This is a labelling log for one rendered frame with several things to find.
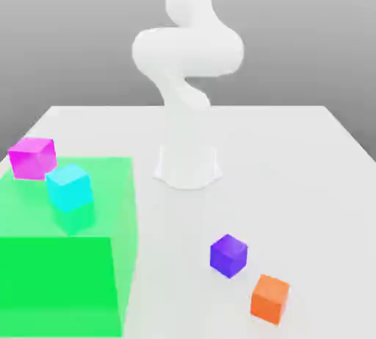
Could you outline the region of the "small purple cube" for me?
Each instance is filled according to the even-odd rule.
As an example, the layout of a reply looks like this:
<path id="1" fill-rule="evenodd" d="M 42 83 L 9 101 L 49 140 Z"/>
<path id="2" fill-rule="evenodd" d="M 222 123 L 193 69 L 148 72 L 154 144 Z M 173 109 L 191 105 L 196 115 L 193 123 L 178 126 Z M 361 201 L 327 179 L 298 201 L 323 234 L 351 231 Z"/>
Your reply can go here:
<path id="1" fill-rule="evenodd" d="M 247 264 L 248 246 L 230 234 L 210 246 L 210 266 L 231 279 Z"/>

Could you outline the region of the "small cyan cube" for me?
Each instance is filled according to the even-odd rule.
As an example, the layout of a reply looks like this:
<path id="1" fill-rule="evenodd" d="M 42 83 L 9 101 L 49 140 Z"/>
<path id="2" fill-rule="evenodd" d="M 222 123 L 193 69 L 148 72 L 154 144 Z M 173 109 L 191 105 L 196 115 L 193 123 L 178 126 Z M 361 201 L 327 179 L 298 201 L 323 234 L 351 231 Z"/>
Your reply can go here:
<path id="1" fill-rule="evenodd" d="M 50 201 L 64 213 L 93 201 L 90 176 L 77 164 L 67 164 L 47 173 L 46 185 Z"/>

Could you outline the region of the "small magenta cube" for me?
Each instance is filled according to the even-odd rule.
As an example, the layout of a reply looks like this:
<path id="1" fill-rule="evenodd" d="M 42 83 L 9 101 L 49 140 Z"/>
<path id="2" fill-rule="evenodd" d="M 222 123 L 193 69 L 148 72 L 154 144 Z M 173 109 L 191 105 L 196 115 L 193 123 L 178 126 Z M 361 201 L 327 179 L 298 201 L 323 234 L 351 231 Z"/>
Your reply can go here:
<path id="1" fill-rule="evenodd" d="M 54 140 L 24 137 L 8 150 L 14 178 L 44 181 L 57 166 Z"/>

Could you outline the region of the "small orange cube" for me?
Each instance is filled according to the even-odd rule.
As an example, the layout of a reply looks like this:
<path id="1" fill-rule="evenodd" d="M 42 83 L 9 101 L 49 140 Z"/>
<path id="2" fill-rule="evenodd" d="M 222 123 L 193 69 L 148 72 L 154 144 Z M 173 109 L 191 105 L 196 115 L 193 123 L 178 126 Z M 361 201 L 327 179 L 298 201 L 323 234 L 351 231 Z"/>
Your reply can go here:
<path id="1" fill-rule="evenodd" d="M 262 274 L 251 294 L 250 313 L 279 325 L 289 297 L 290 284 Z"/>

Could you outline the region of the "large green box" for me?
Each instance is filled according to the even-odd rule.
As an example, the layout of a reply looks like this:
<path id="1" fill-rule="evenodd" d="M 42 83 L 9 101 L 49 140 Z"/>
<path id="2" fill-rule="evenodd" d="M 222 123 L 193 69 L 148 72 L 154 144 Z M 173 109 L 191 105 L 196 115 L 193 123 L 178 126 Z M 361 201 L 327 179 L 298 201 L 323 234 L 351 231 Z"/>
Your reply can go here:
<path id="1" fill-rule="evenodd" d="M 65 214 L 42 181 L 0 176 L 0 338 L 121 338 L 137 257 L 133 161 L 61 157 L 93 201 Z"/>

